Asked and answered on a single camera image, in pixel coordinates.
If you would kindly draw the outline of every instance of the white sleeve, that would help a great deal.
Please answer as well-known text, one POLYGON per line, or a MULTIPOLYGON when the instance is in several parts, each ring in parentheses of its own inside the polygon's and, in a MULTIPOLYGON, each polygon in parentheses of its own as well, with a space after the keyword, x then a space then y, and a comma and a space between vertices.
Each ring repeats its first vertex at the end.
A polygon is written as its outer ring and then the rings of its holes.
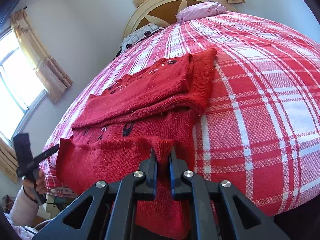
POLYGON ((33 220, 38 213, 39 205, 33 202, 21 187, 13 207, 10 211, 10 218, 16 226, 32 226, 33 220))
POLYGON ((15 225, 12 221, 12 218, 9 214, 4 214, 9 221, 10 225, 13 227, 14 231, 18 234, 18 236, 21 238, 21 240, 31 240, 33 236, 38 232, 34 228, 28 228, 28 227, 19 227, 15 225))

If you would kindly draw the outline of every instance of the wrist strap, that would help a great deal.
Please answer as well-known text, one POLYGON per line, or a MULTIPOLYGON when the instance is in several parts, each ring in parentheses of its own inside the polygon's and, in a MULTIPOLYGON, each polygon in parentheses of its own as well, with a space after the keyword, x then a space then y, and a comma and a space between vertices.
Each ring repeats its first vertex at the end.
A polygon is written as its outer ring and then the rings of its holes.
POLYGON ((32 199, 32 198, 27 194, 26 190, 24 189, 24 186, 22 186, 22 188, 23 188, 23 191, 24 191, 24 193, 26 194, 26 196, 27 196, 30 200, 32 200, 34 203, 37 203, 37 204, 38 204, 38 202, 37 202, 36 200, 32 199))

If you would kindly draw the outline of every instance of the pillowcase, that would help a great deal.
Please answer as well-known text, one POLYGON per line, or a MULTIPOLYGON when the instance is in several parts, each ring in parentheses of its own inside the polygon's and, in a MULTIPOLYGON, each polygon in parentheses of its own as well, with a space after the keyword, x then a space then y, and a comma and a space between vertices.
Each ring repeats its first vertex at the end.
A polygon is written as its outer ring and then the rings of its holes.
POLYGON ((159 27, 154 23, 149 23, 129 34, 121 42, 121 54, 124 53, 127 49, 131 48, 134 44, 137 44, 139 41, 150 37, 152 34, 162 29, 164 28, 159 27))
POLYGON ((183 9, 176 15, 176 18, 177 22, 180 23, 215 16, 226 12, 227 9, 218 2, 203 2, 183 9))

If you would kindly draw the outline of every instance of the black gripper frame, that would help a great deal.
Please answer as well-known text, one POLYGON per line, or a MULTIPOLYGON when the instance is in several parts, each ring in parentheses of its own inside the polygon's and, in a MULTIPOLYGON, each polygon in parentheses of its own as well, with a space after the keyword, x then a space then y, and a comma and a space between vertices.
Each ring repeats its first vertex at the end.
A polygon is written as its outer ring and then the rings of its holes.
POLYGON ((188 171, 186 162, 177 159, 174 148, 169 155, 169 168, 172 198, 190 203, 192 240, 290 240, 232 183, 208 181, 188 171))
POLYGON ((157 161, 153 149, 150 158, 140 162, 138 170, 142 172, 132 172, 114 183, 98 181, 33 240, 132 239, 137 201, 152 201, 156 197, 157 161))

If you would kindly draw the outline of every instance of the red sweater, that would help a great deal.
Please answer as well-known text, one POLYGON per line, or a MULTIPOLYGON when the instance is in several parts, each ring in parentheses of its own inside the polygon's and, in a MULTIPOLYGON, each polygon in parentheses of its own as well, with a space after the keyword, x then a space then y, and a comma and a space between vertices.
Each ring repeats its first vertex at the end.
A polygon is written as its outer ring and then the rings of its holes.
POLYGON ((58 179, 80 194, 98 180, 112 183, 137 170, 153 147, 159 163, 156 200, 138 202, 136 224, 185 238, 188 208, 171 199, 168 154, 174 145, 177 157, 194 168, 192 127, 205 110, 216 53, 162 58, 124 75, 100 96, 90 95, 72 124, 72 140, 61 139, 58 179))

